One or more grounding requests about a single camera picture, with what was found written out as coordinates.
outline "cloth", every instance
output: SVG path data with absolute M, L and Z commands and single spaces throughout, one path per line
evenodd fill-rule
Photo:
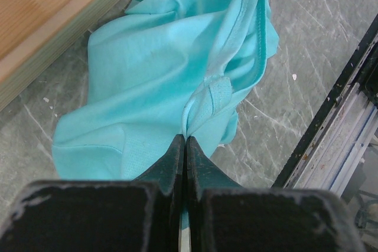
M 174 136 L 210 157 L 237 129 L 278 36 L 268 0 L 133 0 L 88 44 L 87 105 L 63 116 L 53 158 L 64 179 L 134 179 Z

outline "turquoise t-shirt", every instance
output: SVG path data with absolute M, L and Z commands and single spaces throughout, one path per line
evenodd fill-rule
M 64 179 L 134 179 L 176 134 L 207 156 L 229 143 L 236 106 L 278 36 L 268 0 L 133 0 L 88 44 L 87 105 L 63 116 L 53 158 Z

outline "gray marble surface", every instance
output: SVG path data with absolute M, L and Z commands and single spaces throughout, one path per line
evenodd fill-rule
M 51 140 L 60 116 L 86 102 L 86 44 L 122 15 L 121 0 L 0 113 L 0 220 L 17 192 L 57 178 Z M 244 186 L 270 186 L 378 13 L 378 0 L 271 0 L 279 51 L 239 106 L 238 131 L 212 160 Z

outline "wood panel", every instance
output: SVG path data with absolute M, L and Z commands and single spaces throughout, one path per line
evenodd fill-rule
M 119 0 L 0 0 L 0 110 Z

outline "wooden board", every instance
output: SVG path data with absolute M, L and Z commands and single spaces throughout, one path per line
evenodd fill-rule
M 119 0 L 0 0 L 0 110 Z

